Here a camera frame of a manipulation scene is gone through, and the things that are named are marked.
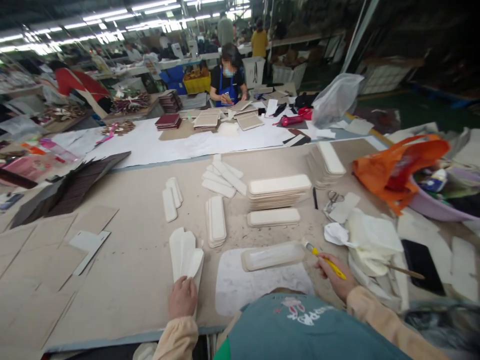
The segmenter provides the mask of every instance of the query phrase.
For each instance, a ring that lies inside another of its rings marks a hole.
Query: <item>face mask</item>
[[[225,76],[228,78],[233,78],[235,73],[233,71],[230,71],[229,69],[225,68]]]

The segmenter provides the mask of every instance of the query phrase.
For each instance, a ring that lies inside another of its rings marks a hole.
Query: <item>black t-shirt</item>
[[[217,65],[213,68],[213,70],[210,73],[211,77],[211,83],[210,85],[216,89],[216,93],[219,94],[220,90],[220,65]],[[237,70],[235,75],[233,77],[227,77],[223,75],[223,79],[221,80],[221,88],[226,89],[229,88],[230,85],[232,84],[232,79],[233,79],[233,85],[237,87],[236,92],[237,94],[240,94],[238,87],[244,84],[244,77],[242,76],[242,73],[240,72],[240,69]]]

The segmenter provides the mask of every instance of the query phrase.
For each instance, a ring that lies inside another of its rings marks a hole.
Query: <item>orange plastic bag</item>
[[[406,145],[422,138],[428,141]],[[434,165],[449,150],[449,143],[437,135],[413,136],[387,150],[354,160],[353,171],[368,190],[400,216],[418,192],[410,176]]]

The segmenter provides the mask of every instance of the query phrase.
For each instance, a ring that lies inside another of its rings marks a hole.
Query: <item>green floor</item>
[[[321,91],[339,73],[333,65],[324,71],[308,67],[303,76],[299,92]],[[480,116],[466,108],[451,109],[450,103],[441,99],[430,99],[427,93],[414,92],[406,88],[390,94],[360,97],[357,106],[368,108],[391,108],[400,110],[401,128],[436,122],[441,131],[461,132],[464,127],[479,128]]]

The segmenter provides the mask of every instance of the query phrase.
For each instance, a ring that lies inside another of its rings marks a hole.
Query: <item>yellow paintbrush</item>
[[[313,246],[311,243],[309,243],[308,241],[304,240],[303,241],[306,249],[311,252],[313,255],[315,256],[318,256],[320,253],[319,251],[317,250],[317,248],[315,246]],[[327,262],[328,265],[330,265],[331,269],[335,272],[335,274],[342,280],[347,280],[347,277],[345,276],[345,274],[343,272],[340,271],[340,269],[333,263],[331,262],[330,260],[322,257],[323,260],[325,260]]]

